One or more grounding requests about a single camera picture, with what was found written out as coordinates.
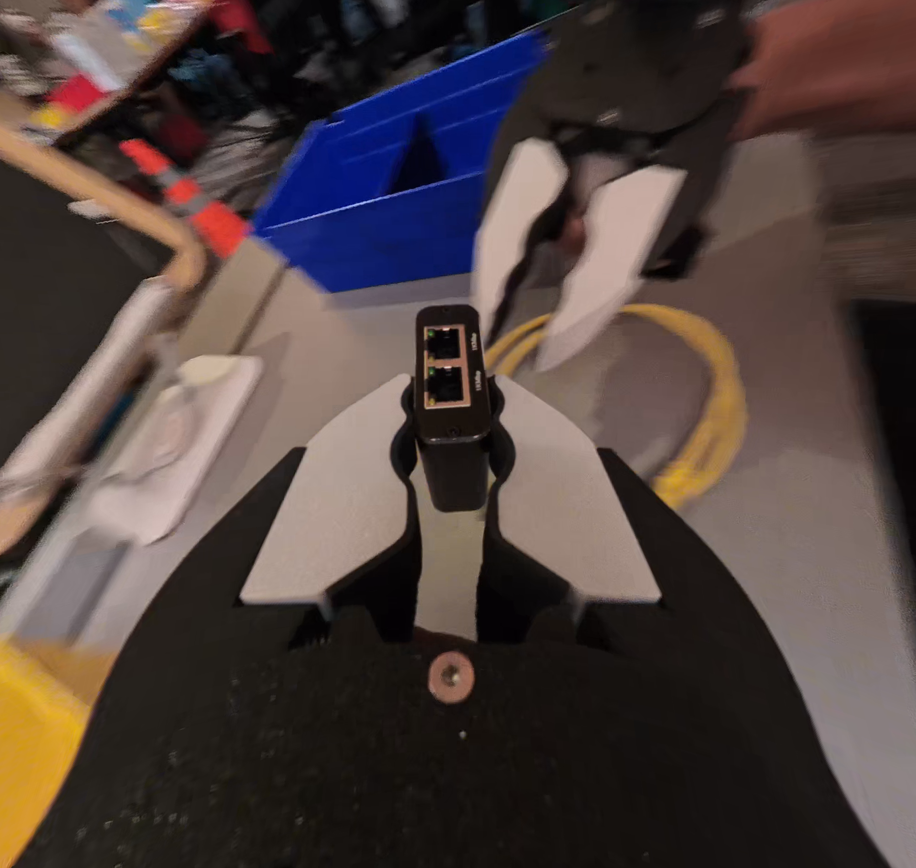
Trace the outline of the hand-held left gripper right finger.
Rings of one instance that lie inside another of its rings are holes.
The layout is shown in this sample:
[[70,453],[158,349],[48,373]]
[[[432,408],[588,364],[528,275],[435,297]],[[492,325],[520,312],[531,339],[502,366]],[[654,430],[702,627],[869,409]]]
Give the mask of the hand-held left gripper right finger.
[[577,628],[589,607],[657,605],[661,590],[593,441],[514,380],[494,411],[476,637],[520,643],[554,607]]

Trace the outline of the blue plastic bin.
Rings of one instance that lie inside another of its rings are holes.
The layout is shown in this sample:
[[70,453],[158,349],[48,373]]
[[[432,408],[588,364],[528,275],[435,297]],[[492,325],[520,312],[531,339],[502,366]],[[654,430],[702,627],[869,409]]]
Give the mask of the blue plastic bin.
[[[544,57],[526,32],[312,123],[254,233],[330,293],[468,273],[499,124]],[[416,114],[448,175],[388,195]]]

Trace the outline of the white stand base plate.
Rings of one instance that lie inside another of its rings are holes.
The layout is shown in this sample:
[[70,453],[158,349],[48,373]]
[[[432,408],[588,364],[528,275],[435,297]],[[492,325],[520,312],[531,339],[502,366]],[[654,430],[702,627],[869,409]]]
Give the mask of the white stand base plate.
[[259,357],[199,355],[170,378],[109,469],[86,510],[90,528],[152,545],[186,517],[264,371]]

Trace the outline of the person's right forearm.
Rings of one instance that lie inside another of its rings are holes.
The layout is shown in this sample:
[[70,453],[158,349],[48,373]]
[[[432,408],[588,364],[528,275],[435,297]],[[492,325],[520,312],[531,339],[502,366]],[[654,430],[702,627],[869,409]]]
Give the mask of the person's right forearm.
[[757,18],[732,77],[748,94],[735,140],[915,127],[915,0],[800,0]]

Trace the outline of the black ethernet port adapter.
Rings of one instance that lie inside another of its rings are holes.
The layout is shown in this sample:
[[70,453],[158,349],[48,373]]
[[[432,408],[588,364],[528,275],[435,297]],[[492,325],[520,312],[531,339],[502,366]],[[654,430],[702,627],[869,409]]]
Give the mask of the black ethernet port adapter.
[[434,508],[476,511],[487,501],[491,409],[479,316],[434,305],[415,322],[414,433]]

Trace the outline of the person's black clothing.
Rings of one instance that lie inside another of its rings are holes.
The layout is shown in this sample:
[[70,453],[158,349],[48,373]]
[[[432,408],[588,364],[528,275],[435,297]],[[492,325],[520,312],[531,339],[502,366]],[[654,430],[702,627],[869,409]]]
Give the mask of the person's black clothing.
[[851,315],[891,477],[907,528],[914,535],[915,305],[895,300],[853,300]]

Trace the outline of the black bin divider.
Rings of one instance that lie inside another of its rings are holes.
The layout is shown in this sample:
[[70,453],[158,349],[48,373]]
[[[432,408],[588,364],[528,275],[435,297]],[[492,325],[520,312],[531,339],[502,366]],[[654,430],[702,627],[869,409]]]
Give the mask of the black bin divider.
[[437,149],[429,118],[416,114],[409,140],[399,157],[387,189],[388,195],[397,195],[445,180],[448,175]]

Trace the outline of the orange traffic cone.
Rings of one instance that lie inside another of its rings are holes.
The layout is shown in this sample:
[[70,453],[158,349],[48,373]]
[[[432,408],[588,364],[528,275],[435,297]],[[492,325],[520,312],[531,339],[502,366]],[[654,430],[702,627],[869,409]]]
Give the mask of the orange traffic cone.
[[231,258],[249,233],[249,223],[222,201],[213,199],[164,153],[139,138],[124,140],[119,149],[160,190],[166,207],[189,221],[212,253]]

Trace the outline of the yellow plastic bin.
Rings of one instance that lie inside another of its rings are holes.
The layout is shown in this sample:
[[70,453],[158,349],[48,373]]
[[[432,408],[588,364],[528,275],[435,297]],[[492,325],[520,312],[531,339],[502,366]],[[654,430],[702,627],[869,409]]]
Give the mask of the yellow plastic bin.
[[73,766],[117,653],[1,639],[1,865],[14,865]]

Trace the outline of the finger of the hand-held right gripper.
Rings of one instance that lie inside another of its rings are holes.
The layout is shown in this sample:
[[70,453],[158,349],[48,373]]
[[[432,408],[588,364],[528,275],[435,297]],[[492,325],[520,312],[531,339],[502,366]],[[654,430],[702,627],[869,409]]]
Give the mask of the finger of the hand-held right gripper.
[[545,326],[538,372],[576,357],[634,294],[686,176],[681,168],[649,165],[593,193],[584,216],[585,245]]
[[475,233],[473,306],[486,344],[497,335],[510,277],[525,260],[535,222],[560,197],[568,177],[552,141],[523,140],[511,149]]

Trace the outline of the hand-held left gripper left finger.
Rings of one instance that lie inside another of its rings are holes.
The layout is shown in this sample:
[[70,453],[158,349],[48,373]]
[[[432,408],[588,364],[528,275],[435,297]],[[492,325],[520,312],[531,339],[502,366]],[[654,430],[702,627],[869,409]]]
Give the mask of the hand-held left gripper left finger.
[[411,639],[421,574],[412,386],[394,376],[310,440],[242,602],[306,605],[327,622],[363,607],[383,640]]

